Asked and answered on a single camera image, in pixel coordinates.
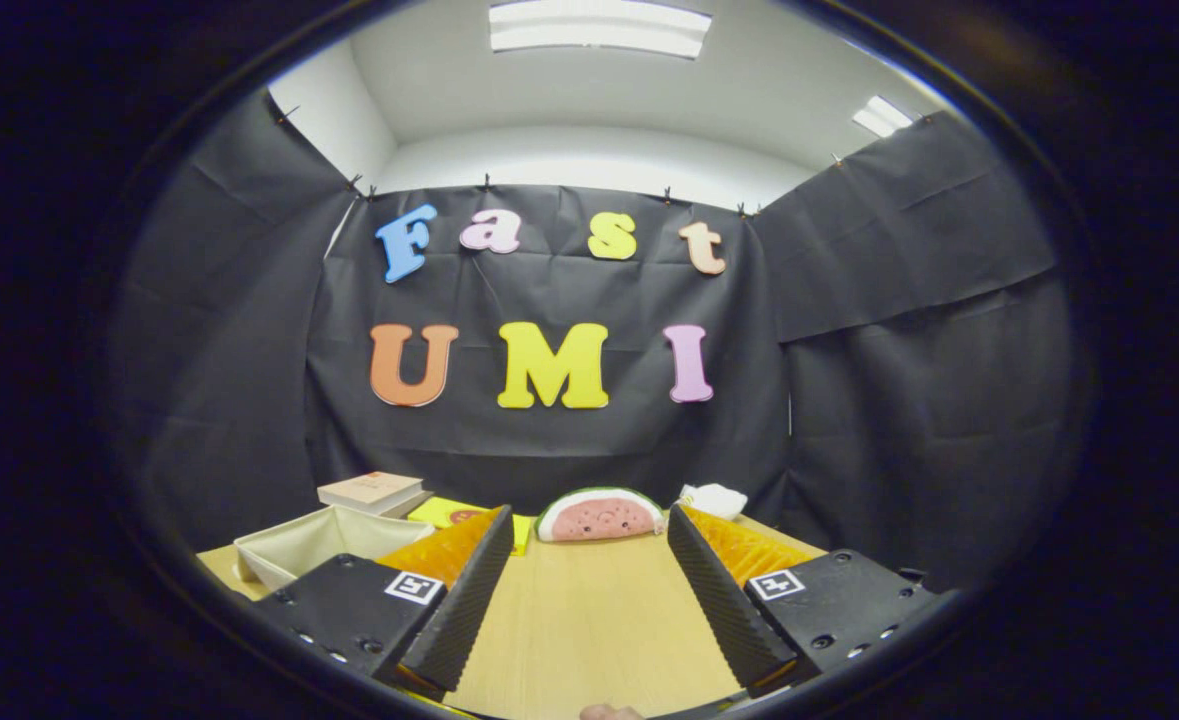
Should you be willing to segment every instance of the table surface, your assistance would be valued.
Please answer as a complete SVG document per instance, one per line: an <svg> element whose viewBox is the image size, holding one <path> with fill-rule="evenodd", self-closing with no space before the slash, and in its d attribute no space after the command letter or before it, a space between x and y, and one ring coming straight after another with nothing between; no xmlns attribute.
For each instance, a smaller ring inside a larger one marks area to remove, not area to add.
<svg viewBox="0 0 1179 720"><path fill-rule="evenodd" d="M744 515L736 523L823 553ZM233 575L232 544L199 560L251 600L269 593ZM508 560L460 685L444 702L513 720L574 720L598 702L656 716L739 688L665 536L533 537L525 556Z"/></svg>

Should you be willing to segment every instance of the yellow letter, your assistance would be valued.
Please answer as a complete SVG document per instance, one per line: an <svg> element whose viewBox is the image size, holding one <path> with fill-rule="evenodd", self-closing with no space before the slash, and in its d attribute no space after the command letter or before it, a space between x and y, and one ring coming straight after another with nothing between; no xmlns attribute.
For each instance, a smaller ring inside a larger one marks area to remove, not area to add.
<svg viewBox="0 0 1179 720"><path fill-rule="evenodd" d="M505 323L501 337L511 350L505 392L496 397L501 407L535 404L535 397L526 389L528 377L545 407L553 405L564 382L567 392L562 395L562 405L577 409L607 405L607 394L602 391L602 342L607 339L607 328L594 323L572 325L558 355L549 350L535 323Z"/></svg>
<svg viewBox="0 0 1179 720"><path fill-rule="evenodd" d="M598 213L590 219L590 252L594 258L627 260L638 252L634 219L623 213Z"/></svg>

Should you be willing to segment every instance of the watermelon plush toy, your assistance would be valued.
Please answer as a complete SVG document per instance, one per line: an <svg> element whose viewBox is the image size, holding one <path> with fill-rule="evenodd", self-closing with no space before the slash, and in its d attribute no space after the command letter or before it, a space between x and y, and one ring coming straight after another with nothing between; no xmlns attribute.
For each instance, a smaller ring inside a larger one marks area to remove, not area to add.
<svg viewBox="0 0 1179 720"><path fill-rule="evenodd" d="M535 520L544 542L624 539L665 531L661 508L625 488L584 488L553 501Z"/></svg>

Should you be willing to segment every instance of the ceiling light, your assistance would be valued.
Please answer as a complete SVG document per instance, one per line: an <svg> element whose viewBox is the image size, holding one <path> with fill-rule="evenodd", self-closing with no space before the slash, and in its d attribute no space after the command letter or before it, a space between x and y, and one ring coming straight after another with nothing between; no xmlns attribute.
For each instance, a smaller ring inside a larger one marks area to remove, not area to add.
<svg viewBox="0 0 1179 720"><path fill-rule="evenodd" d="M638 0L522 0L490 9L492 49L625 47L696 59L713 18Z"/></svg>
<svg viewBox="0 0 1179 720"><path fill-rule="evenodd" d="M874 95L851 117L858 126L867 128L877 137L888 137L897 128L905 128L913 125L909 115L901 113L895 105L883 100L881 95Z"/></svg>

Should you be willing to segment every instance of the black curtain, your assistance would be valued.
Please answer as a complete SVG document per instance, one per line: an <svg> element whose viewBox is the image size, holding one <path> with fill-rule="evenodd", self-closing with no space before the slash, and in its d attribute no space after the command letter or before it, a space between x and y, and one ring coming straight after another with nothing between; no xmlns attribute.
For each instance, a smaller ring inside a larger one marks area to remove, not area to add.
<svg viewBox="0 0 1179 720"><path fill-rule="evenodd" d="M983 137L936 114L849 156L760 214L635 193L465 187L354 202L268 95L178 169L121 284L114 388L126 461L200 548L318 506L316 484L383 469L480 506L542 510L626 485L750 496L747 514L977 582L1063 489L1074 342L1049 235ZM424 265L394 283L377 231L433 205ZM462 246L479 210L522 225L511 255ZM594 214L630 214L635 255L595 258ZM345 218L336 235L336 229ZM681 227L703 222L725 272ZM608 329L606 407L498 404L499 329ZM374 325L455 325L423 407L374 395ZM707 402L673 402L667 325L705 329Z"/></svg>
<svg viewBox="0 0 1179 720"><path fill-rule="evenodd" d="M755 218L793 396L753 509L929 584L981 582L1059 500L1074 341L1047 227L941 113Z"/></svg>
<svg viewBox="0 0 1179 720"><path fill-rule="evenodd" d="M123 460L199 550L318 506L305 336L353 192L277 117L251 97L176 170L110 328Z"/></svg>
<svg viewBox="0 0 1179 720"><path fill-rule="evenodd" d="M375 232L430 204L424 265L394 283ZM511 255L470 250L457 239L479 210L522 219ZM635 255L595 258L594 214L630 214ZM679 231L703 222L722 235L720 275L689 258ZM463 187L400 192L362 202L324 263L309 337L310 447L320 482L382 469L426 478L447 497L480 506L511 502L540 511L562 493L626 485L657 502L681 484L718 482L758 493L784 465L788 392L776 342L766 265L739 214L630 192L566 187ZM508 350L505 323L539 325L552 350L577 323L599 323L601 409L540 401L525 410L498 404ZM369 384L373 325L406 324L414 336L402 378L424 375L420 329L452 324L442 395L423 407L394 407ZM670 398L673 356L661 331L698 324L707 402Z"/></svg>

